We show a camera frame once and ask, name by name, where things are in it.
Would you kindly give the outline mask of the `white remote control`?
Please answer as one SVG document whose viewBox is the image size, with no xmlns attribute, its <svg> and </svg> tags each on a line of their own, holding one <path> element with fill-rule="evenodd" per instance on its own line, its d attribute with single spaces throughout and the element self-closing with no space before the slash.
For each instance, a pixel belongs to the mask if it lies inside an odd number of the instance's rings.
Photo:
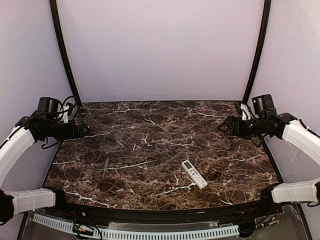
<svg viewBox="0 0 320 240">
<path fill-rule="evenodd" d="M 194 167 L 194 165 L 189 160 L 183 161 L 181 165 L 199 189 L 202 190 L 203 188 L 208 186 L 207 181 L 204 179 L 204 177 L 198 172 L 198 170 Z"/>
</svg>

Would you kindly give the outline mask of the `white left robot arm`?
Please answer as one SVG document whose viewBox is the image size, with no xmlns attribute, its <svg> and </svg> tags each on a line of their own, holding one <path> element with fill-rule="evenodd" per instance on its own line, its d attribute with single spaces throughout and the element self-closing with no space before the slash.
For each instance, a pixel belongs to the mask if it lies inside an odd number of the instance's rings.
<svg viewBox="0 0 320 240">
<path fill-rule="evenodd" d="M 42 149 L 48 149 L 48 140 L 57 143 L 66 140 L 81 139 L 89 132 L 82 121 L 69 117 L 76 107 L 67 99 L 60 101 L 52 97 L 41 97 L 37 110 L 32 115 L 22 117 L 9 136 L 0 145 L 0 182 L 3 184 L 8 174 L 21 156 L 38 141 L 43 142 Z M 35 190 L 0 191 L 0 224 L 5 225 L 14 216 L 42 208 L 63 207 L 66 194 L 55 187 L 43 187 Z"/>
</svg>

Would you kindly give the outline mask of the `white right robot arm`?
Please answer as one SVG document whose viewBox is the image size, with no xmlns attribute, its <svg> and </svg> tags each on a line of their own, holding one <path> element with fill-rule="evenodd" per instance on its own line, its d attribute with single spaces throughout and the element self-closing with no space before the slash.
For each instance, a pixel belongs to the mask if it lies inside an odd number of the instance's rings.
<svg viewBox="0 0 320 240">
<path fill-rule="evenodd" d="M 278 114 L 272 96 L 264 94 L 252 98 L 253 109 L 244 102 L 235 104 L 238 116 L 228 116 L 218 130 L 226 135 L 251 140 L 258 135 L 277 137 L 301 150 L 315 163 L 320 162 L 320 136 L 310 130 L 301 119 L 290 113 Z M 320 204 L 319 178 L 295 183 L 276 183 L 260 193 L 262 205 L 284 203 Z"/>
</svg>

